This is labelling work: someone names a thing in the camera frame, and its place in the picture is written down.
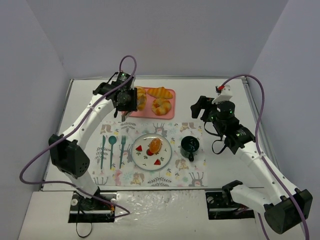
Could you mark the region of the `ridged oval bread roll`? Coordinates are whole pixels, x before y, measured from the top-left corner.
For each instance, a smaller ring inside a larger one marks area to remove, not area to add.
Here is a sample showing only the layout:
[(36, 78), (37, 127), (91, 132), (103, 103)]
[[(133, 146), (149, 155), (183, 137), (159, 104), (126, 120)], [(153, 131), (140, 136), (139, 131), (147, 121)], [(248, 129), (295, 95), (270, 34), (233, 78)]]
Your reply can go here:
[(137, 94), (137, 109), (143, 111), (147, 103), (147, 96), (144, 93)]

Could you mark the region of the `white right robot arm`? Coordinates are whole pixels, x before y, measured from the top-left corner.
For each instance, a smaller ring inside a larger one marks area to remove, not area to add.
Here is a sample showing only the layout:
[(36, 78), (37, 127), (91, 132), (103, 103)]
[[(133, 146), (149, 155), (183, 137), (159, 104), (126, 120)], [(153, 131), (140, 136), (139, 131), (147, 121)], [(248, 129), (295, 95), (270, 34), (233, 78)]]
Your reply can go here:
[(313, 201), (311, 193), (290, 182), (261, 151), (256, 137), (235, 117), (235, 104), (229, 100), (217, 102), (215, 98), (202, 95), (190, 109), (194, 119), (204, 111), (200, 119), (213, 124), (216, 136), (224, 138), (225, 147), (246, 164), (264, 187), (265, 194), (262, 194), (234, 180), (222, 187), (228, 203), (242, 204), (263, 215), (277, 234), (303, 224), (308, 239), (306, 220)]

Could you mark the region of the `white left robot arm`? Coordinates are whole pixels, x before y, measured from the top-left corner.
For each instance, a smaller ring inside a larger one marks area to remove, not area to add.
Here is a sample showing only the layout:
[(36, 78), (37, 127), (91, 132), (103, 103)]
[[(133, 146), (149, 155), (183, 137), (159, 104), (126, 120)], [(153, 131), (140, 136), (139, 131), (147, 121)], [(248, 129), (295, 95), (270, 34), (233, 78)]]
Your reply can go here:
[(138, 110), (135, 76), (123, 71), (111, 83), (101, 83), (93, 92), (85, 110), (72, 126), (61, 135), (53, 134), (49, 140), (51, 162), (70, 179), (70, 185), (85, 198), (97, 196), (100, 189), (89, 173), (90, 159), (86, 145), (102, 122), (111, 112), (121, 113), (121, 120)]

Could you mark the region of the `round glazed bun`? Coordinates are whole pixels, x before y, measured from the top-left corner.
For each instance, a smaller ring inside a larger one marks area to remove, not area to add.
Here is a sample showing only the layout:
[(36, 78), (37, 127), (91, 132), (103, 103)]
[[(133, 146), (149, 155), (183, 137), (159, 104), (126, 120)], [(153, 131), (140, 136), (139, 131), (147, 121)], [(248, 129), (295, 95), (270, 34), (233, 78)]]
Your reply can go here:
[(157, 154), (162, 147), (162, 141), (159, 138), (154, 138), (149, 144), (149, 151), (152, 154)]

